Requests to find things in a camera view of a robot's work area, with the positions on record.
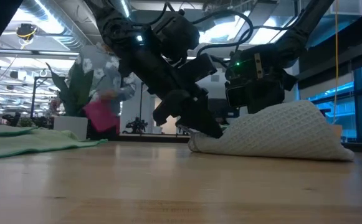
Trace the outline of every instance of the green towel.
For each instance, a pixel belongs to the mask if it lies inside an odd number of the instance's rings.
[[[8,126],[0,125],[0,158],[23,153],[91,147],[106,141],[79,141],[71,131],[8,128]]]

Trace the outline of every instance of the potted plant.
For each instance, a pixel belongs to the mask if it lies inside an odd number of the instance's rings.
[[[54,130],[72,131],[80,140],[87,137],[88,119],[85,117],[83,107],[89,103],[89,92],[93,80],[93,70],[84,73],[82,64],[74,63],[69,70],[71,77],[69,85],[63,77],[54,73],[47,63],[52,79],[59,91],[59,98],[63,102],[65,116],[57,116],[54,120]]]

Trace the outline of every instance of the person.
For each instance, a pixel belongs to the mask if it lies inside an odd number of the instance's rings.
[[[114,131],[96,133],[91,130],[91,139],[112,138],[120,132],[120,113],[122,101],[129,100],[135,94],[135,74],[121,77],[118,71],[118,59],[112,50],[105,44],[86,45],[74,63],[82,64],[84,73],[93,70],[93,81],[90,89],[91,101],[110,101],[110,109],[117,116],[117,126]]]

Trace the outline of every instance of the table surface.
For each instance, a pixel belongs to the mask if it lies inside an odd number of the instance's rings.
[[[110,142],[0,159],[0,223],[362,223],[352,162]]]

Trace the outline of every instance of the pink bag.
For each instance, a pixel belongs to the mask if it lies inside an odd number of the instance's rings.
[[[84,106],[83,109],[96,131],[103,132],[116,126],[117,134],[120,132],[120,119],[112,113],[110,101],[93,101]]]

